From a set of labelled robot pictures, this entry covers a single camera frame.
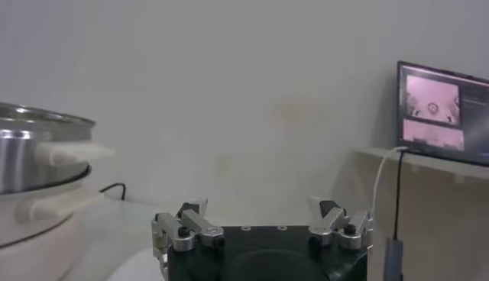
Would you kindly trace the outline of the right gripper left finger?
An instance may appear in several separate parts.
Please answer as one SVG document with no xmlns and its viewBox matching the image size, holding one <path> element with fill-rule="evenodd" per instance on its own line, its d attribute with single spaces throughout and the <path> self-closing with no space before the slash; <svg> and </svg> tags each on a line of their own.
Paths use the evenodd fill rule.
<svg viewBox="0 0 489 281">
<path fill-rule="evenodd" d="M 225 246 L 224 228 L 205 219 L 208 199 L 184 202 L 175 215 L 157 213 L 151 222 L 154 248 L 164 252 L 193 250 L 197 243 L 220 251 Z"/>
</svg>

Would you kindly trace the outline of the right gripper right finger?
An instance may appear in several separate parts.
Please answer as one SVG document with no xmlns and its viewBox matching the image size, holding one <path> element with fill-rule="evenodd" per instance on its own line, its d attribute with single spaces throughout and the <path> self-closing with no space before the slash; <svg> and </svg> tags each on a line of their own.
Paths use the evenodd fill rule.
<svg viewBox="0 0 489 281">
<path fill-rule="evenodd" d="M 373 216 L 368 211 L 349 214 L 332 200 L 317 196 L 307 199 L 313 215 L 309 233 L 323 247 L 337 242 L 346 250 L 360 250 L 372 245 Z"/>
</svg>

